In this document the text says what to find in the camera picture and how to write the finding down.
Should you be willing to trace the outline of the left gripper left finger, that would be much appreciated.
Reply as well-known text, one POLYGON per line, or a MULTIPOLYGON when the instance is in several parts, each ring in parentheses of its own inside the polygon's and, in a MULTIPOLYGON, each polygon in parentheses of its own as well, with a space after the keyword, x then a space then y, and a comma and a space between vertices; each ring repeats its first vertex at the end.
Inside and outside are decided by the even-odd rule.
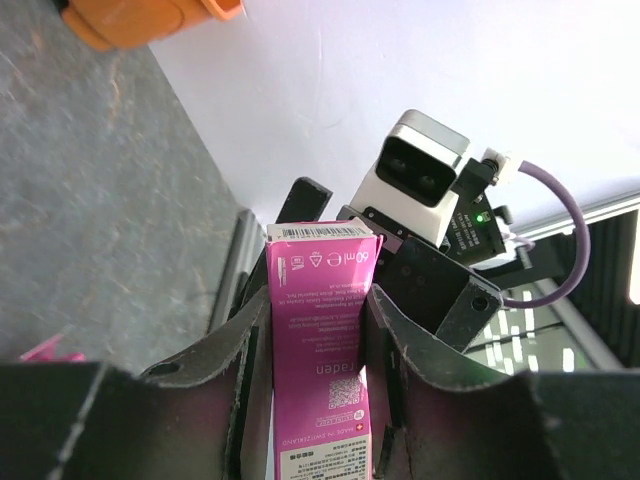
POLYGON ((133 375, 105 362, 1 368, 5 479, 262 479, 272 401, 266 289, 133 375))

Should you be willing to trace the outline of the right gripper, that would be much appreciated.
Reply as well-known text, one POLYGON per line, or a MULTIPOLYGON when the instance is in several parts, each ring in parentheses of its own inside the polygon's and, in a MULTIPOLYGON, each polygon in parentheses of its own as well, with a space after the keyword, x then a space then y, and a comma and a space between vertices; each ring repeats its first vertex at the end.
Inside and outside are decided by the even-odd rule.
MULTIPOLYGON (((315 180, 299 177, 276 222, 318 221, 332 196, 315 180)), ((497 286, 374 208, 359 213, 345 205, 338 218, 358 218, 383 237, 374 282, 405 316, 458 352, 468 350, 503 306, 497 286)))

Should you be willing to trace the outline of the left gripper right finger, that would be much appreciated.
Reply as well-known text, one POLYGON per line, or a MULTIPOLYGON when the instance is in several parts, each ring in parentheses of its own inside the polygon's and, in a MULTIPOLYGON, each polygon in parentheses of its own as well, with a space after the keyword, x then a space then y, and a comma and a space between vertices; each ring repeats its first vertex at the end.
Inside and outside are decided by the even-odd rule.
POLYGON ((368 293, 366 376, 378 479, 635 479, 635 371, 505 375, 368 293))

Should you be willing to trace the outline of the pink box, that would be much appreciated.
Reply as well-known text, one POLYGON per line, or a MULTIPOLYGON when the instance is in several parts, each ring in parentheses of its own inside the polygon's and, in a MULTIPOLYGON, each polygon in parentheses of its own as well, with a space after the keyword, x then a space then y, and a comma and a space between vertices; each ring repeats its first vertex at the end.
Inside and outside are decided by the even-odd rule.
POLYGON ((278 479, 372 476, 360 313, 380 249, 359 219, 267 229, 278 479))
POLYGON ((31 350, 25 352, 19 357, 22 362, 83 362, 86 357, 81 352, 59 355, 57 348, 60 341, 64 338, 63 334, 56 334, 53 337, 38 344, 31 350))

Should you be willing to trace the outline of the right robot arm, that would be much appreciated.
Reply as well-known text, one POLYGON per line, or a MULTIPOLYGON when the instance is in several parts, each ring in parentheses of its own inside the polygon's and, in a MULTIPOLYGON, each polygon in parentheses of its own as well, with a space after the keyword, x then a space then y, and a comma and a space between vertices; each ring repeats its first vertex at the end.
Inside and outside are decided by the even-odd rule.
POLYGON ((322 240, 382 237, 372 277, 412 321, 464 352, 504 305, 499 293, 560 272, 555 254, 515 235, 507 207, 473 202, 474 167, 456 187, 459 200, 439 246, 382 211, 343 206, 334 222, 282 223, 268 228, 271 243, 306 246, 322 240))

